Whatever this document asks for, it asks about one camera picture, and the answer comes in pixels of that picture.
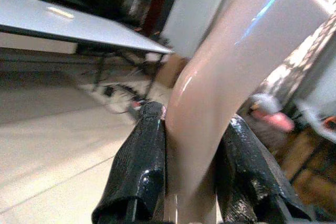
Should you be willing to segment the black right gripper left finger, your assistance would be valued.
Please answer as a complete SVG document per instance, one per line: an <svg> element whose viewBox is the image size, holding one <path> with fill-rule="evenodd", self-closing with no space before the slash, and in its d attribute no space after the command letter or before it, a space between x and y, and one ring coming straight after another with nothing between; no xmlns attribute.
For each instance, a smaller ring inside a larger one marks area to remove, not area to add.
<svg viewBox="0 0 336 224"><path fill-rule="evenodd" d="M117 151L92 223L164 223L164 106L143 105L136 126Z"/></svg>

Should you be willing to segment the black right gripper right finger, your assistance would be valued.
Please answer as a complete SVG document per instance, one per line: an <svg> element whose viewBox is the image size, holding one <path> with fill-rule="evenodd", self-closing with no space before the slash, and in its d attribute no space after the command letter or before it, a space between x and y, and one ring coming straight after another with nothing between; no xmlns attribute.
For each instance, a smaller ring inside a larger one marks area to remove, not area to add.
<svg viewBox="0 0 336 224"><path fill-rule="evenodd" d="M224 223L311 221L275 158L239 115L215 155L217 201Z"/></svg>

